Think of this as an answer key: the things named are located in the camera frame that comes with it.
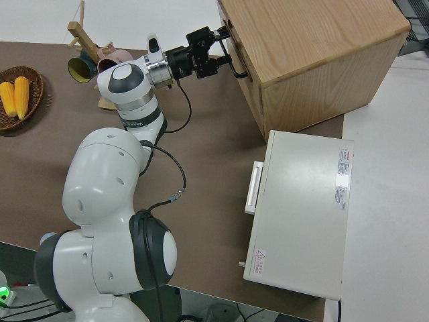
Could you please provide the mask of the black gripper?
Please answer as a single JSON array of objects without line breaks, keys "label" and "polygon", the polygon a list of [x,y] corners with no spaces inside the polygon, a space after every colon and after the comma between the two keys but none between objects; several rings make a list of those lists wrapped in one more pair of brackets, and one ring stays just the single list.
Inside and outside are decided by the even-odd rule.
[{"label": "black gripper", "polygon": [[227,28],[211,31],[208,27],[201,28],[186,35],[188,46],[180,46],[167,51],[168,66],[175,80],[190,76],[193,72],[198,78],[215,75],[222,65],[232,63],[230,55],[210,58],[208,51],[216,41],[229,38]]}]

